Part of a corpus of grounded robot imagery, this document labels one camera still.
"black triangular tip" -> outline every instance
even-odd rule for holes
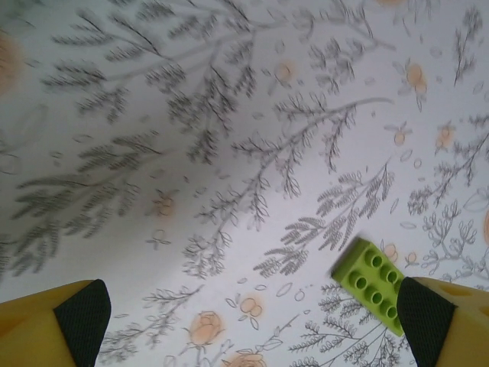
[[[93,281],[53,311],[75,365],[94,366],[111,313],[105,283]]]
[[[452,322],[455,305],[412,278],[404,278],[397,313],[418,367],[434,367]]]

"yellow plastic part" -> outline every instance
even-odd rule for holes
[[[91,282],[77,281],[0,304],[0,366],[76,367],[53,308]]]
[[[489,365],[489,293],[435,279],[414,279],[457,306],[436,366]]]

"wallpaper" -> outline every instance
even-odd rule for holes
[[[414,365],[355,236],[489,289],[484,0],[16,0],[0,301],[101,278],[97,365]]]

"line drawing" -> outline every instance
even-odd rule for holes
[[[283,297],[285,296],[287,293],[290,292],[290,289],[292,288],[293,286],[293,283],[292,282],[289,282],[289,283],[286,283],[284,284],[282,287],[280,287],[280,289],[277,291],[277,294],[276,296],[277,297]]]
[[[477,7],[472,6],[465,12],[462,22],[462,29],[458,28],[455,31],[454,57],[457,63],[455,68],[455,79],[453,86],[457,85],[458,81],[462,81],[466,73],[474,70],[476,59],[474,54],[469,54],[469,44],[475,42],[475,37],[482,29],[481,12]]]
[[[479,187],[477,191],[464,204],[464,209],[478,213],[485,211],[489,207],[489,186]]]
[[[387,130],[388,132],[393,132],[394,133],[394,144],[398,147],[404,144],[406,141],[406,136],[411,135],[413,133],[413,130],[410,128],[406,128],[407,121],[403,122],[400,127],[397,127],[395,125],[386,125],[384,126],[384,129]]]
[[[399,198],[396,198],[394,202],[392,203],[392,206],[390,207],[390,214],[394,212],[394,210],[397,208],[397,205],[399,204]]]
[[[411,215],[419,215],[427,211],[429,200],[433,200],[433,204],[437,207],[451,190],[452,181],[455,179],[463,177],[465,185],[470,187],[477,172],[476,162],[478,158],[484,156],[484,147],[487,147],[489,131],[485,131],[484,128],[487,127],[488,122],[489,115],[477,115],[476,117],[470,116],[468,118],[466,123],[478,130],[478,138],[467,144],[454,141],[452,151],[455,158],[459,158],[461,163],[458,161],[443,161],[435,166],[435,176],[440,177],[441,181],[435,183],[434,187],[426,185],[422,189],[411,192],[408,202],[408,209]],[[421,166],[421,160],[417,158],[415,168],[417,161],[419,162],[418,167]]]
[[[146,243],[152,244],[154,250],[156,251],[158,250],[159,245],[171,245],[171,242],[165,239],[166,237],[167,234],[165,233],[164,229],[156,229],[151,234],[151,239],[147,239]]]
[[[155,315],[146,317],[144,324],[129,323],[124,329],[108,331],[102,341],[99,359],[102,363],[123,362],[132,357],[138,347],[138,339],[146,339],[147,346],[154,348],[161,343],[167,332],[174,330],[176,312],[194,295],[198,294],[203,285],[190,291],[182,287],[179,291],[157,289],[156,292],[143,298],[144,308],[152,309]]]
[[[81,160],[71,174],[54,174],[25,180],[15,201],[22,205],[11,218],[37,219],[9,245],[12,253],[10,270],[14,276],[31,269],[39,272],[49,258],[57,255],[63,236],[83,235],[89,239],[98,234],[114,215],[128,214],[140,193],[131,183],[133,174],[146,164],[165,158],[171,150],[155,148],[158,134],[116,136],[108,144],[87,148],[78,154]],[[104,177],[92,178],[94,172]],[[72,207],[78,213],[66,216]]]
[[[299,289],[297,293],[294,294],[293,299],[296,300],[296,302],[302,301],[306,297],[306,294],[302,289]]]
[[[316,216],[304,216],[288,225],[287,234],[282,237],[283,247],[267,250],[267,259],[254,267],[263,277],[270,277],[277,272],[290,275],[298,271],[309,256],[308,246],[318,237],[324,248],[341,251],[348,243],[359,218],[370,219],[379,205],[389,195],[394,182],[394,173],[389,169],[390,158],[377,173],[364,179],[360,171],[343,174],[338,178],[338,185],[330,187],[318,198],[319,207]],[[324,220],[331,213],[337,213],[328,221]]]
[[[311,320],[305,322],[303,341],[289,346],[288,350],[308,353],[309,356],[296,360],[290,367],[329,367],[347,362],[352,365],[398,365],[400,350],[409,350],[405,338],[397,338],[388,332],[372,313],[349,297],[338,284],[327,284],[323,288],[323,294],[328,297],[319,302],[321,311],[325,313],[322,327]],[[359,322],[356,315],[361,315]],[[314,349],[321,354],[311,356]],[[324,356],[325,361],[317,360],[319,356]]]
[[[475,94],[479,94],[482,91],[483,88],[484,88],[484,81],[481,80],[477,84],[475,84],[475,86],[474,86],[474,88],[472,90],[472,94],[474,94],[474,95]]]
[[[416,104],[418,110],[423,111],[423,103],[426,102],[426,91],[428,90],[426,76],[423,68],[418,63],[411,62],[408,58],[404,66],[398,62],[393,62],[393,67],[403,77],[402,86],[397,90],[399,96],[407,96],[413,90],[416,94]]]
[[[225,248],[232,243],[231,236],[224,232],[224,228],[229,223],[235,226],[238,224],[238,213],[242,211],[243,206],[246,208],[245,212],[251,214],[247,227],[261,229],[268,217],[268,206],[263,192],[270,189],[270,182],[265,174],[271,167],[275,167],[283,178],[280,191],[284,197],[292,199],[299,196],[300,185],[293,176],[293,169],[300,164],[306,149],[311,148],[311,139],[314,138],[319,128],[327,122],[332,123],[331,134],[326,133],[323,139],[325,142],[323,154],[329,170],[335,171],[334,160],[339,157],[340,153],[338,141],[347,129],[353,127],[357,107],[375,102],[390,102],[389,99],[383,98],[361,99],[332,109],[326,107],[325,99],[315,94],[311,95],[314,101],[312,106],[297,98],[297,96],[291,96],[288,102],[278,104],[276,111],[284,115],[286,119],[307,119],[309,122],[303,128],[277,141],[269,141],[255,134],[241,143],[232,145],[238,153],[260,161],[261,168],[253,177],[244,180],[246,186],[243,190],[237,191],[228,187],[227,192],[218,192],[216,198],[211,199],[210,206],[202,208],[197,215],[202,222],[212,222],[217,228],[210,239],[204,239],[200,235],[191,237],[190,244],[183,252],[188,259],[184,264],[184,272],[188,275],[207,278],[209,275],[215,276],[222,272]],[[385,187],[391,185],[391,176],[392,173],[385,173],[383,181]]]
[[[404,229],[416,229],[417,225],[411,222],[401,222],[399,223]]]

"lego brick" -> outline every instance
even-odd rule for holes
[[[357,239],[333,270],[332,278],[390,331],[403,335],[396,305],[404,276],[372,242]]]

